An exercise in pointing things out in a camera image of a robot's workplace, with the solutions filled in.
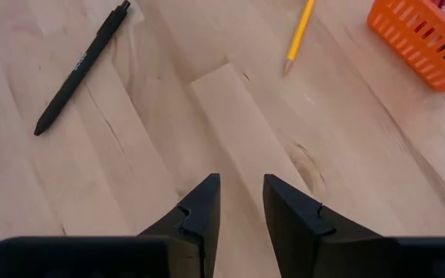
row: pencil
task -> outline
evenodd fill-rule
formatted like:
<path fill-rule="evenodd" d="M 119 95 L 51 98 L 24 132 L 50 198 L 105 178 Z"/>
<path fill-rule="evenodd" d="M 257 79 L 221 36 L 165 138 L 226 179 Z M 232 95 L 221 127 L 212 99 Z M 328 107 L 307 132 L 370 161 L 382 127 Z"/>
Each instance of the pencil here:
<path fill-rule="evenodd" d="M 284 66 L 285 76 L 290 72 L 291 67 L 294 64 L 294 60 L 297 58 L 298 50 L 300 49 L 301 41 L 303 40 L 303 35 L 305 34 L 308 21 L 310 20 L 314 4 L 315 0 L 308 0 L 307 5 L 301 13 L 300 23 L 298 24 L 296 30 L 294 30 L 293 41 L 291 41 L 290 48 L 287 51 L 286 64 Z"/>

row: black pen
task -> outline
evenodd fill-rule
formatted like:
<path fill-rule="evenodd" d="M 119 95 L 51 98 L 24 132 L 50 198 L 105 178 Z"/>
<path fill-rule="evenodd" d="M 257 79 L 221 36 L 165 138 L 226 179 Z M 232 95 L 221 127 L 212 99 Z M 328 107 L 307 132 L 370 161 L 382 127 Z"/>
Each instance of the black pen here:
<path fill-rule="evenodd" d="M 37 121 L 34 135 L 39 136 L 42 132 L 46 131 L 46 129 L 48 129 L 59 116 L 59 113 L 65 107 L 66 102 L 71 98 L 83 78 L 99 57 L 100 53 L 104 50 L 116 30 L 120 27 L 124 18 L 127 16 L 128 7 L 130 7 L 130 2 L 124 1 L 123 4 L 116 7 L 116 9 L 109 14 L 99 31 L 97 31 L 96 38 L 93 40 L 92 44 L 90 44 L 89 49 L 82 55 L 80 61 L 75 66 L 75 69 L 73 69 L 66 78 L 61 89 L 59 89 L 46 110 L 44 110 L 39 121 Z"/>

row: wooden table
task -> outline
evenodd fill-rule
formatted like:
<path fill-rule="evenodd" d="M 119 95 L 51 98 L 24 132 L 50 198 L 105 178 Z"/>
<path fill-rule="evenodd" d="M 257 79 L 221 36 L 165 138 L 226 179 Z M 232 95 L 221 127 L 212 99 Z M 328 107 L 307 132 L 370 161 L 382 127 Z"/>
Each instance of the wooden table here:
<path fill-rule="evenodd" d="M 445 95 L 320 0 L 137 0 L 61 117 L 35 124 L 116 0 L 0 0 L 0 240 L 135 235 L 222 175 L 218 277 L 277 277 L 274 173 L 383 235 L 445 235 Z"/>

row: orange basket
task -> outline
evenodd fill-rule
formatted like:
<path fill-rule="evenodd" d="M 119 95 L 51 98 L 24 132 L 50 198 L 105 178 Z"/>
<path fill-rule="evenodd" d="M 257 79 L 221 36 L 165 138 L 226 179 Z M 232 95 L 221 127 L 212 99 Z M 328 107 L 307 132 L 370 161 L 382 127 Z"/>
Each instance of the orange basket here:
<path fill-rule="evenodd" d="M 445 91 L 445 15 L 430 0 L 375 0 L 367 23 L 432 88 Z"/>

